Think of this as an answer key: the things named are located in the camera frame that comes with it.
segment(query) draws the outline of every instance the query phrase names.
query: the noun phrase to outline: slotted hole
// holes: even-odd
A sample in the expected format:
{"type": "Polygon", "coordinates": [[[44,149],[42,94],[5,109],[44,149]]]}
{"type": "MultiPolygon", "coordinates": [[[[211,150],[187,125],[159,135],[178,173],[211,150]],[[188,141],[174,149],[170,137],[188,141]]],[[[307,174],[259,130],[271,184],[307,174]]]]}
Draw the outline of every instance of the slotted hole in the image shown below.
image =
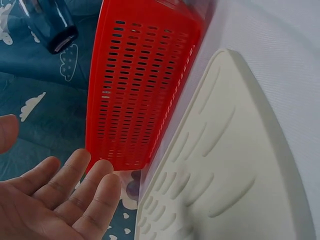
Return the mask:
{"type": "Polygon", "coordinates": [[[186,40],[181,39],[181,38],[177,39],[177,41],[180,42],[180,43],[183,43],[183,44],[186,43],[186,40]]]}
{"type": "Polygon", "coordinates": [[[185,38],[189,36],[188,34],[183,33],[183,32],[180,32],[179,35],[182,36],[182,37],[185,37],[185,38]]]}
{"type": "Polygon", "coordinates": [[[120,44],[121,43],[121,41],[119,41],[119,40],[111,40],[111,42],[114,43],[114,44],[120,44]]]}

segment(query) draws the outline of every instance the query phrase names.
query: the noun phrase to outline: fabric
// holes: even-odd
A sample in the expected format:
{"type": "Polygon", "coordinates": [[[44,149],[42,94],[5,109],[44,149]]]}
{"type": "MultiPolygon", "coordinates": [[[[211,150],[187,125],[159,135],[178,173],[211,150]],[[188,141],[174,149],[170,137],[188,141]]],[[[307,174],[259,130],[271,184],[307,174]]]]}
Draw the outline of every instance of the fabric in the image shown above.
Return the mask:
{"type": "MultiPolygon", "coordinates": [[[[0,155],[0,181],[23,174],[48,156],[64,163],[85,146],[89,73],[101,1],[66,3],[79,37],[61,54],[50,55],[26,25],[18,1],[0,0],[0,115],[15,114],[20,120],[17,143],[0,155]]],[[[104,240],[134,239],[140,175],[119,175],[126,181],[104,240]]]]}
{"type": "MultiPolygon", "coordinates": [[[[317,0],[217,0],[184,92],[150,171],[144,193],[212,55],[239,52],[259,82],[283,129],[302,178],[320,239],[320,2],[317,0]]],[[[203,10],[207,0],[197,0],[203,10]]]]}

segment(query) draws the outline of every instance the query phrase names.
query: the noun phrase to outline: white plastic tray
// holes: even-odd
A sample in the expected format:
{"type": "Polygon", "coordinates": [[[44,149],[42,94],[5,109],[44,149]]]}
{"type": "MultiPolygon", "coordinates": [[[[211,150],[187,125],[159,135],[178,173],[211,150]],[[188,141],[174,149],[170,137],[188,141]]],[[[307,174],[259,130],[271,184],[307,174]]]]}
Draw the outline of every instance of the white plastic tray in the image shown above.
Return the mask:
{"type": "Polygon", "coordinates": [[[246,62],[226,49],[210,60],[141,199],[135,239],[192,240],[195,230],[198,240],[315,239],[278,121],[246,62]]]}

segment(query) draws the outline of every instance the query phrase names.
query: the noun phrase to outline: transparent plastic sheet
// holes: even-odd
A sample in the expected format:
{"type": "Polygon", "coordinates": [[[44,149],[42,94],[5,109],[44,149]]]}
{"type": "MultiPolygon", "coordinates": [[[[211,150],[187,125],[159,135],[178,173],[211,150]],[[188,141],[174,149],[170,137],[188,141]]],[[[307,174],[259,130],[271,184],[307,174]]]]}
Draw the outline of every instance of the transparent plastic sheet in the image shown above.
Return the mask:
{"type": "Polygon", "coordinates": [[[138,208],[141,171],[116,171],[121,180],[121,197],[123,206],[130,210],[138,208]]]}

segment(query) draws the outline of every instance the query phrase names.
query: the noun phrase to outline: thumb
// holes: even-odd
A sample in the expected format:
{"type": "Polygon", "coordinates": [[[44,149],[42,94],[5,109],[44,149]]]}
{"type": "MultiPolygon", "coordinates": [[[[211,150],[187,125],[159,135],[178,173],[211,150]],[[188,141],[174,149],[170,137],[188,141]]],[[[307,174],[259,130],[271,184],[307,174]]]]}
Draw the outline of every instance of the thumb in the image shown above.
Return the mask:
{"type": "Polygon", "coordinates": [[[19,123],[15,115],[0,116],[0,154],[8,151],[16,142],[19,123]]]}

